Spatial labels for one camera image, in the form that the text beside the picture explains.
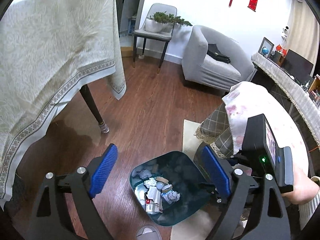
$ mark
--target black bag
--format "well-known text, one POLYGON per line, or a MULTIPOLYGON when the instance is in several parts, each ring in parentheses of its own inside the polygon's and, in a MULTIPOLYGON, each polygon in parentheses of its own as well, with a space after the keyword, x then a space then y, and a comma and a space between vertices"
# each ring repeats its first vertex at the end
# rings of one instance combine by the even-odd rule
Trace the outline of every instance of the black bag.
POLYGON ((224 62, 227 64, 229 64, 231 62, 229 57, 227 57, 226 55, 223 55, 218 50, 217 44, 208 44, 207 54, 217 61, 221 61, 221 62, 224 62))

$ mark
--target device screen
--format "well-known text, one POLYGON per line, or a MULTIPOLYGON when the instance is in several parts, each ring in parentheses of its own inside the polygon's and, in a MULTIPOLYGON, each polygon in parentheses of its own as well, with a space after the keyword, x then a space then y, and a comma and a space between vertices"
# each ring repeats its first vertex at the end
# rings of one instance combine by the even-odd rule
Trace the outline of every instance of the device screen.
POLYGON ((276 164, 276 142, 275 142, 275 138, 272 135, 271 129, 267 123, 266 123, 266 142, 272 158, 273 165, 275 165, 276 164))

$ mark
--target brown wood floor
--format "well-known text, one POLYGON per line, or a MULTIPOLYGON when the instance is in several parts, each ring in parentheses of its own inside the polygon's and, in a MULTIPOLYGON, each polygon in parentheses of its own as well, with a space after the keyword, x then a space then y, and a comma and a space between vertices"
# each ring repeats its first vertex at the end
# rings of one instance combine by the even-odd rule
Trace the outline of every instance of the brown wood floor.
MULTIPOLYGON (((93 200, 115 240, 134 240, 137 229, 153 224, 133 199, 128 182, 132 169, 172 150, 182 149, 183 120, 203 121, 221 104, 218 92, 209 87, 182 84, 180 65, 164 62, 156 74, 158 60, 123 58, 127 91, 117 101, 105 81, 89 84, 101 116, 110 132, 100 129, 80 93, 54 119, 47 134, 26 152, 18 174, 27 188, 27 199, 13 218, 15 228, 25 236, 32 203, 43 177, 73 172, 101 156, 109 143, 118 147, 119 158, 101 192, 93 200)), ((71 195, 68 208, 76 233, 86 238, 71 195)), ((158 226, 163 240, 170 239, 170 227, 158 226)))

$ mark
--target hand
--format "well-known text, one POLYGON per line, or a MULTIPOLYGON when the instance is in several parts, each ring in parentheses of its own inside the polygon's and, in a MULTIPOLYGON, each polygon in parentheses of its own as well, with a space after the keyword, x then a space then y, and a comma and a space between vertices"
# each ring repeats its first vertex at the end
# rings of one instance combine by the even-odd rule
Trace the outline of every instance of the hand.
POLYGON ((283 193, 282 196, 295 205, 303 205, 311 201, 319 192, 319 186, 293 163, 293 191, 283 193))

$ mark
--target blue ridged pad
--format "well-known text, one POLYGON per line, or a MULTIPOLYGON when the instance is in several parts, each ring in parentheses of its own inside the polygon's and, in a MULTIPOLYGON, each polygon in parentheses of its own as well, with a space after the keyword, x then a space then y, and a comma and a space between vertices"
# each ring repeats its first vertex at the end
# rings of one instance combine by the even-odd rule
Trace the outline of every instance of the blue ridged pad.
POLYGON ((219 195, 228 198, 231 195, 229 177, 226 175, 208 146, 204 147, 201 159, 205 166, 205 170, 209 174, 212 183, 217 188, 219 195))
POLYGON ((115 145, 112 145, 110 149, 107 149, 107 151, 108 152, 103 154, 103 160, 91 177, 91 187, 89 190, 89 196, 91 198, 94 198, 102 191, 103 186, 118 158, 118 149, 115 145))

